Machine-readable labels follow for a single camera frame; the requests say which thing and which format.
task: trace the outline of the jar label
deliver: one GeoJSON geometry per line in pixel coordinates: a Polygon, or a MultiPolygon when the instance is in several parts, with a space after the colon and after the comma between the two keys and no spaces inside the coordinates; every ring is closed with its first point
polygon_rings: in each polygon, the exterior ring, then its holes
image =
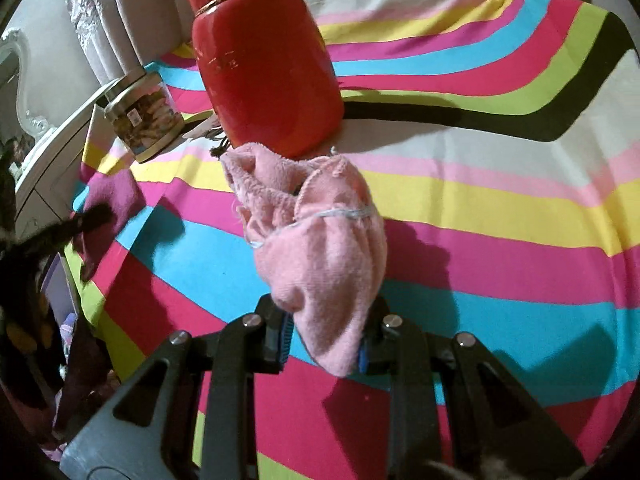
{"type": "Polygon", "coordinates": [[[134,128],[139,124],[142,124],[142,117],[140,117],[138,110],[136,110],[135,108],[127,112],[127,117],[129,118],[129,121],[131,121],[131,124],[134,128]]]}

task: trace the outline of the pink cloth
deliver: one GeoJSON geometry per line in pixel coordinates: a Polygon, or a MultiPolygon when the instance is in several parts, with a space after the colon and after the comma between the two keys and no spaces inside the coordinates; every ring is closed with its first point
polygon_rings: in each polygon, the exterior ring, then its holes
{"type": "Polygon", "coordinates": [[[74,239],[74,249],[82,254],[84,260],[80,277],[85,282],[93,277],[100,260],[118,233],[133,216],[142,211],[145,197],[129,169],[120,170],[113,175],[96,173],[89,181],[84,210],[98,204],[111,207],[111,221],[74,239]]]}
{"type": "Polygon", "coordinates": [[[341,155],[296,162],[251,143],[220,160],[273,300],[293,313],[312,359],[348,375],[386,266],[367,183],[341,155]]]}

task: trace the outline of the silver bolt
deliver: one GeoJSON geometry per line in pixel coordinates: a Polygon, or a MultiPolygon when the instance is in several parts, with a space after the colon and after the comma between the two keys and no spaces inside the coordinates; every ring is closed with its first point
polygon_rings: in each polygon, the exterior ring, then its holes
{"type": "Polygon", "coordinates": [[[400,316],[396,316],[396,314],[388,314],[383,318],[382,324],[386,328],[398,328],[402,325],[402,318],[400,316]]]}
{"type": "Polygon", "coordinates": [[[476,344],[476,336],[469,332],[460,332],[456,336],[458,344],[464,348],[469,348],[476,344]]]}
{"type": "Polygon", "coordinates": [[[184,330],[177,330],[169,336],[169,341],[171,341],[172,345],[181,345],[186,343],[190,338],[189,333],[184,330]]]}
{"type": "Polygon", "coordinates": [[[260,326],[260,323],[262,323],[260,314],[247,314],[242,318],[242,324],[246,327],[260,326]]]}

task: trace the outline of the striped tablecloth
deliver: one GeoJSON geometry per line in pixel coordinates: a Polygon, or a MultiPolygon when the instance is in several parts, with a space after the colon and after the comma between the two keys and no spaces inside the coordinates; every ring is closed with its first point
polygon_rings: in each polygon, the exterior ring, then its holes
{"type": "MultiPolygon", "coordinates": [[[[383,295],[425,330],[475,333],[594,460],[640,370],[640,70],[622,23],[575,0],[306,1],[346,101],[335,145],[387,219],[383,295]]],[[[210,109],[188,46],[152,67],[186,117],[210,109]]],[[[123,377],[267,291],[209,147],[137,164],[89,132],[76,209],[125,166],[147,204],[81,287],[123,377]]],[[[295,338],[256,388],[262,478],[383,478],[383,383],[329,376],[295,338]]]]}

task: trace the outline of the red bottle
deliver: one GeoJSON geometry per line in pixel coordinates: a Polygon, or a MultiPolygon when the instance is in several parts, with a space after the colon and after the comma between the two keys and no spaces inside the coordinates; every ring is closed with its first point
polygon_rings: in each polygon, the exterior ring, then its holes
{"type": "Polygon", "coordinates": [[[200,75],[233,146],[293,158],[338,130],[340,89],[303,0],[190,2],[200,75]]]}

